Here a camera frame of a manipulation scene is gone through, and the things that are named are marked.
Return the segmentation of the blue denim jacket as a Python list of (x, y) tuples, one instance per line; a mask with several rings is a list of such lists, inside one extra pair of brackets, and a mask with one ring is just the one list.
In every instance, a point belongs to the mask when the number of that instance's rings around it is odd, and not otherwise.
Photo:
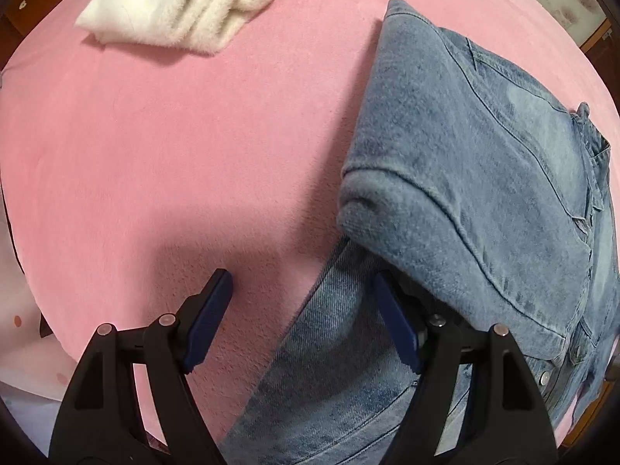
[(388, 4), (343, 169), (343, 238), (224, 438), (231, 464), (375, 464), (417, 376), (371, 280), (394, 269), (475, 329), (509, 326), (558, 437), (619, 333), (611, 147), (589, 106)]

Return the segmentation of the white dotted bed sheet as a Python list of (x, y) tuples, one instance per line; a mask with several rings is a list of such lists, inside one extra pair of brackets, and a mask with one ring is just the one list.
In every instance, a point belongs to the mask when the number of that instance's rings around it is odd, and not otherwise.
[(1, 402), (34, 447), (46, 456), (75, 362), (42, 315), (18, 262), (6, 207), (1, 208)]

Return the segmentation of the pink bed cover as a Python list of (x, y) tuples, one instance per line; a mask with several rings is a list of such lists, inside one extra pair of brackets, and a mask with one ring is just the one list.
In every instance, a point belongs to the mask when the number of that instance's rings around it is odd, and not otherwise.
[[(619, 139), (611, 95), (536, 0), (406, 0)], [(101, 45), (64, 0), (2, 74), (1, 181), (40, 312), (78, 358), (215, 269), (235, 293), (189, 382), (222, 440), (338, 241), (336, 202), (389, 0), (274, 0), (218, 55)]]

